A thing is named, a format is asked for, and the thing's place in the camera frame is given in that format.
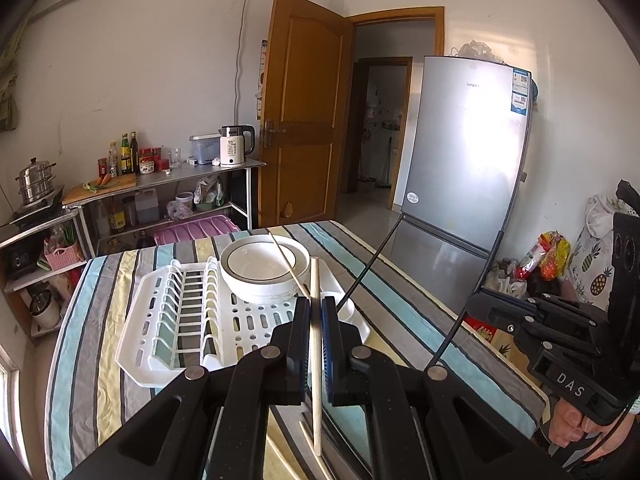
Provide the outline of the person right hand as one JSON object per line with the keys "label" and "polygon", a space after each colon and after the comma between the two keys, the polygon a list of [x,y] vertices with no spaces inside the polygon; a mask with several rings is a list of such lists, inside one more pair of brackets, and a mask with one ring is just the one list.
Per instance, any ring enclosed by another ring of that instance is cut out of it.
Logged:
{"label": "person right hand", "polygon": [[[627,439],[632,426],[634,426],[638,418],[638,415],[628,414],[605,444],[602,444],[596,452],[586,458],[586,462],[597,460],[619,448]],[[599,434],[598,441],[601,441],[612,429],[613,425],[606,427],[597,425],[572,404],[560,399],[555,404],[550,420],[549,440],[560,448],[566,448],[570,443],[578,442],[585,434],[593,434],[594,432]]]}

